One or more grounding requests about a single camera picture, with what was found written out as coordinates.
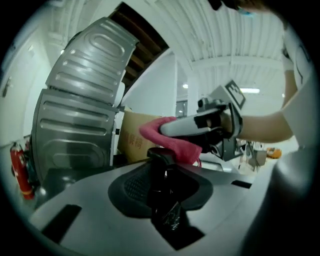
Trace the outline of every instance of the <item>red fire extinguisher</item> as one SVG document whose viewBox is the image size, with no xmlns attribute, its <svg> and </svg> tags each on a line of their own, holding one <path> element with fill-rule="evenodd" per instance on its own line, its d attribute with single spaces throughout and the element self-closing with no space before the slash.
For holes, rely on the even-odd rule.
<svg viewBox="0 0 320 256">
<path fill-rule="evenodd" d="M 28 181 L 27 162 L 21 145 L 15 142 L 10 148 L 10 156 L 14 176 L 19 184 L 23 197 L 27 200 L 33 199 L 35 194 Z"/>
</svg>

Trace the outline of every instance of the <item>white wall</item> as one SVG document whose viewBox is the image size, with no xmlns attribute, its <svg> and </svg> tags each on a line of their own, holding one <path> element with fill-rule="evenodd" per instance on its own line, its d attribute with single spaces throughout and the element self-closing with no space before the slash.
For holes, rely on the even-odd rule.
<svg viewBox="0 0 320 256">
<path fill-rule="evenodd" d="M 0 98 L 0 146 L 31 133 L 36 102 L 51 70 L 42 42 L 42 34 L 36 29 L 18 49 L 4 73 L 1 92 L 9 77 L 11 82 L 6 97 Z"/>
<path fill-rule="evenodd" d="M 122 106 L 137 113 L 169 117 L 176 114 L 176 99 L 177 61 L 166 51 L 134 83 Z"/>
<path fill-rule="evenodd" d="M 195 75 L 188 76 L 188 110 L 187 115 L 192 116 L 197 114 L 199 96 L 199 82 Z"/>
<path fill-rule="evenodd" d="M 39 28 L 39 24 L 41 21 L 46 20 L 47 8 L 42 6 L 36 11 L 22 26 L 20 31 L 17 33 L 15 38 L 12 41 L 11 46 L 7 50 L 3 61 L 1 63 L 1 69 L 6 70 L 10 65 L 11 60 L 17 54 L 20 47 L 25 43 L 25 41 L 30 37 L 30 35 Z"/>
<path fill-rule="evenodd" d="M 56 8 L 50 5 L 44 8 L 43 13 L 45 17 L 41 20 L 41 26 L 38 28 L 39 34 L 41 35 L 42 44 L 47 55 L 46 57 L 51 67 L 55 65 L 61 54 L 61 50 L 66 46 L 66 44 L 61 44 L 60 40 L 53 39 L 53 35 L 50 36 L 50 34 L 54 34 L 62 37 L 64 34 L 67 34 L 66 31 L 64 31 L 63 35 L 59 34 L 59 31 L 53 33 L 52 23 L 56 22 L 54 21 L 56 19 L 54 14 L 57 12 L 57 9 L 60 11 L 63 8 Z"/>
<path fill-rule="evenodd" d="M 177 86 L 176 86 L 176 101 L 187 101 L 188 100 L 188 89 L 183 88 L 184 84 L 188 84 L 188 76 L 181 67 L 179 61 L 177 62 Z"/>
</svg>

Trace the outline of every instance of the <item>robotic arm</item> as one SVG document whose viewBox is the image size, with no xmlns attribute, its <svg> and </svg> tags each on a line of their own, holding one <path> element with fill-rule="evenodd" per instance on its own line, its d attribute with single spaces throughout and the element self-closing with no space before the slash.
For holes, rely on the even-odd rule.
<svg viewBox="0 0 320 256">
<path fill-rule="evenodd" d="M 229 112 L 231 116 L 232 132 L 227 132 L 221 126 L 220 116 L 223 112 Z M 202 153 L 212 153 L 224 161 L 243 154 L 237 151 L 236 141 L 236 136 L 243 127 L 243 120 L 232 100 L 227 102 L 210 97 L 202 98 L 198 102 L 197 113 L 163 124 L 159 129 L 160 133 L 167 137 L 187 137 L 191 143 L 202 147 Z"/>
</svg>

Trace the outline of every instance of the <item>red towel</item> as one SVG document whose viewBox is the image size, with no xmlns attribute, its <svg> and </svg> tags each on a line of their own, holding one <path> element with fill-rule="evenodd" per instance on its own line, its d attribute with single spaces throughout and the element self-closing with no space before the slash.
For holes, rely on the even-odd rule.
<svg viewBox="0 0 320 256">
<path fill-rule="evenodd" d="M 145 139 L 174 151 L 177 163 L 193 165 L 199 159 L 202 152 L 200 146 L 183 139 L 171 138 L 159 133 L 161 125 L 176 119 L 174 116 L 161 117 L 142 125 L 139 131 Z"/>
</svg>

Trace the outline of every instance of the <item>black slot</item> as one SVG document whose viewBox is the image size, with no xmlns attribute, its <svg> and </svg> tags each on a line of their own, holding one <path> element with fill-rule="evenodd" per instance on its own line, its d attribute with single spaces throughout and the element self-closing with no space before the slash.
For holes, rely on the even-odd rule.
<svg viewBox="0 0 320 256">
<path fill-rule="evenodd" d="M 59 244 L 74 222 L 81 207 L 78 205 L 67 204 L 42 230 L 42 234 Z"/>
<path fill-rule="evenodd" d="M 251 185 L 252 185 L 250 183 L 247 183 L 247 182 L 244 182 L 244 181 L 241 181 L 241 180 L 234 180 L 234 181 L 232 181 L 231 184 L 235 185 L 235 186 L 238 186 L 238 187 L 241 187 L 241 188 L 244 188 L 244 189 L 250 189 Z"/>
<path fill-rule="evenodd" d="M 156 213 L 151 221 L 156 230 L 176 251 L 205 236 L 198 228 L 190 225 L 186 211 L 178 203 L 166 215 L 157 216 Z"/>
</svg>

